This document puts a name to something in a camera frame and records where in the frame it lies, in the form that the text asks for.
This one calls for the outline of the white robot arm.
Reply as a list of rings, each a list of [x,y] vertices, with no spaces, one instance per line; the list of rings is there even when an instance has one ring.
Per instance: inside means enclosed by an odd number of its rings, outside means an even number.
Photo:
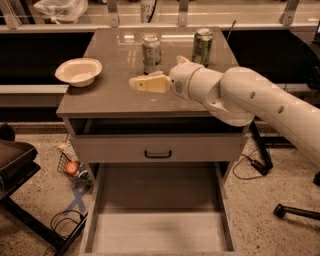
[[[246,126],[258,117],[320,165],[320,109],[249,68],[236,66],[219,72],[179,56],[167,75],[156,71],[133,77],[129,86],[154,93],[171,91],[194,100],[231,126]]]

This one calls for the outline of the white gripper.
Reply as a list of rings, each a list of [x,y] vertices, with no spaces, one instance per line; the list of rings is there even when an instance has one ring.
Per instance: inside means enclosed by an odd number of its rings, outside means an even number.
[[[132,89],[152,93],[166,93],[170,89],[175,96],[189,99],[189,83],[193,74],[203,68],[203,65],[190,62],[184,56],[176,57],[178,63],[169,72],[169,79],[165,75],[138,76],[129,80]]]

